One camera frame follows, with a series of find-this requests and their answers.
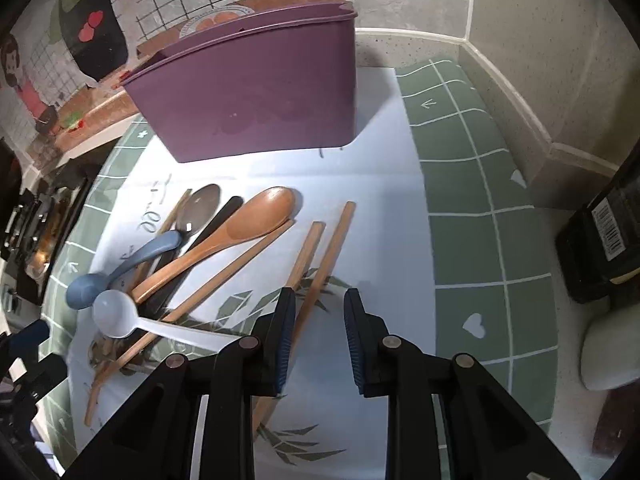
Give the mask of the wooden chopstick three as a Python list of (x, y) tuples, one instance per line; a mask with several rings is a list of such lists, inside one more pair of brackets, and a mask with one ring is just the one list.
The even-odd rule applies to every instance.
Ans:
[(319, 299), (322, 287), (326, 282), (326, 279), (331, 274), (334, 264), (340, 255), (355, 209), (356, 204), (354, 202), (347, 202), (342, 210), (340, 221), (337, 223), (337, 226), (333, 231), (329, 245), (320, 262), (320, 266), (318, 267), (316, 274), (314, 274), (314, 279), (307, 290), (302, 306), (297, 311), (291, 351), (294, 351), (297, 341), (299, 340), (300, 333), (303, 331), (304, 324), (310, 315), (312, 307)]

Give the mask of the wooden chopstick one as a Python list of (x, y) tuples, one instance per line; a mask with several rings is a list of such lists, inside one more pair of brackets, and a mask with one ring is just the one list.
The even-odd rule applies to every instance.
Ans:
[[(181, 304), (174, 310), (170, 311), (168, 315), (162, 318), (162, 322), (175, 323), (180, 318), (191, 313), (195, 310), (206, 298), (213, 295), (214, 292), (224, 283), (227, 283), (230, 278), (233, 278), (235, 274), (240, 272), (247, 263), (251, 262), (257, 257), (263, 250), (265, 250), (270, 244), (277, 240), (284, 232), (291, 229), (294, 226), (294, 220), (288, 220), (283, 226), (279, 226), (272, 233), (266, 235), (262, 240), (257, 242), (251, 248), (248, 248), (246, 252), (243, 252), (238, 258), (225, 266), (220, 272), (214, 275), (208, 282), (203, 284), (197, 289), (191, 296), (186, 298)], [(158, 335), (146, 333), (137, 342), (135, 342), (128, 350), (126, 350), (117, 360), (108, 362), (103, 365), (96, 373), (96, 377), (93, 381), (93, 387), (99, 388), (104, 384), (108, 378), (115, 374), (118, 370), (128, 364), (133, 358), (141, 353), (149, 344), (156, 341)]]

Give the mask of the white bottle teal label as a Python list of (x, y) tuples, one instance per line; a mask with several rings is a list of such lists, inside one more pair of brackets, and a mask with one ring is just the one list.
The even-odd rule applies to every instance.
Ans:
[(595, 318), (580, 356), (580, 378), (590, 391), (620, 388), (639, 379), (639, 305)]

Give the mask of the wooden chopstick four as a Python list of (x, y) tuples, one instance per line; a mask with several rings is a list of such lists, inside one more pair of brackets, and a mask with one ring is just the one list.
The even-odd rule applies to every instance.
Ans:
[[(162, 234), (167, 232), (175, 223), (178, 213), (186, 204), (188, 199), (192, 194), (192, 190), (187, 188), (180, 200), (175, 204), (174, 209), (168, 214), (165, 222), (160, 227), (160, 230), (157, 233), (157, 237), (154, 240), (157, 240)], [(141, 283), (144, 280), (144, 277), (149, 272), (149, 268), (151, 266), (151, 259), (145, 260), (142, 263), (137, 264), (134, 267), (134, 274), (132, 274), (132, 279), (130, 286), (127, 288), (127, 292), (130, 292), (134, 286)], [(87, 403), (87, 408), (84, 417), (84, 424), (89, 427), (92, 422), (92, 418), (94, 412), (96, 411), (96, 404), (98, 404), (100, 390), (102, 388), (102, 384), (106, 381), (107, 373), (110, 371), (112, 364), (114, 363), (113, 359), (117, 359), (116, 351), (114, 350), (115, 341), (112, 338), (104, 337), (104, 341), (102, 344), (98, 345), (98, 349), (106, 355), (106, 360), (101, 362), (96, 368), (96, 376), (94, 376), (90, 392), (89, 392), (89, 400)]]

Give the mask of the purple utensil holder box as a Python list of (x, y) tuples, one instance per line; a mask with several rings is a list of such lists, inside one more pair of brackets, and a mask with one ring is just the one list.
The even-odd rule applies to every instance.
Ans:
[(157, 51), (122, 85), (177, 162), (338, 148), (356, 136), (351, 3), (242, 16)]

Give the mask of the wooden chopstick two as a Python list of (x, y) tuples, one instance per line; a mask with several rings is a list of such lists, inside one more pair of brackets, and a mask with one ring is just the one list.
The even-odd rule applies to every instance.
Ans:
[[(314, 221), (304, 240), (302, 248), (296, 258), (291, 273), (286, 280), (285, 286), (296, 290), (305, 272), (308, 270), (314, 253), (322, 237), (324, 227), (326, 225), (321, 221)], [(272, 411), (273, 405), (277, 403), (276, 398), (258, 398), (253, 410), (253, 434), (257, 434), (257, 430), (264, 418)]]

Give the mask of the brown wooden spoon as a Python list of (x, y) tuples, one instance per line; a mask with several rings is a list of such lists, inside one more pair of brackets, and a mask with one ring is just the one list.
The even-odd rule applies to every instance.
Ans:
[(290, 188), (267, 188), (243, 204), (218, 230), (136, 286), (131, 297), (142, 304), (183, 271), (227, 248), (256, 240), (283, 226), (291, 217), (295, 196)]

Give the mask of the blue plastic spoon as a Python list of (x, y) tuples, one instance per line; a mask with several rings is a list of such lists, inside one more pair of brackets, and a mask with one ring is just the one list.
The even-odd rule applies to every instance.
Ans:
[(180, 246), (182, 234), (176, 230), (170, 230), (162, 234), (157, 240), (149, 241), (133, 252), (110, 274), (102, 272), (89, 273), (75, 278), (66, 289), (66, 304), (73, 310), (82, 310), (91, 307), (93, 301), (101, 292), (107, 290), (120, 276), (132, 270), (137, 264), (148, 259), (155, 259), (164, 252), (169, 252)]

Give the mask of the green white table mat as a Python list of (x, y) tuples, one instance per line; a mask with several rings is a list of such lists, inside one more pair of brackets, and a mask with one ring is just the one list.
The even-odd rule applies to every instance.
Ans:
[(74, 278), (111, 272), (146, 243), (186, 190), (215, 183), (224, 197), (272, 186), (298, 194), (292, 229), (203, 302), (197, 328), (248, 333), (276, 304), (312, 222), (333, 230), (356, 206), (340, 256), (294, 351), (283, 399), (259, 431), (261, 479), (379, 479), (386, 403), (352, 378), (342, 301), (366, 309), (427, 353), (468, 352), (529, 416), (548, 427), (558, 336), (549, 256), (523, 176), (460, 65), (431, 58), (357, 74), (358, 133), (342, 148), (256, 153), (180, 164), (142, 117), (108, 149), (58, 257), (43, 307), (43, 352), (70, 376), (43, 402), (56, 458), (70, 466), (142, 382), (113, 376), (96, 414), (85, 409), (96, 336), (89, 311), (65, 293)]

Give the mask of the grey plastic spoon black handle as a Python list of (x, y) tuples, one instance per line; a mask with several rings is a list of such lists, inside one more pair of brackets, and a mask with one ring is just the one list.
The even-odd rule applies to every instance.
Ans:
[[(172, 252), (163, 254), (155, 271), (162, 270), (168, 263), (176, 260), (183, 246), (191, 249), (202, 244), (243, 205), (243, 199), (240, 196), (232, 196), (220, 211), (218, 211), (219, 203), (220, 187), (216, 184), (200, 188), (186, 201), (186, 206), (178, 213), (176, 220), (176, 229), (182, 234), (182, 245)], [(147, 318), (159, 318), (188, 274), (188, 271), (181, 273), (154, 292), (149, 299), (138, 305), (138, 312)]]

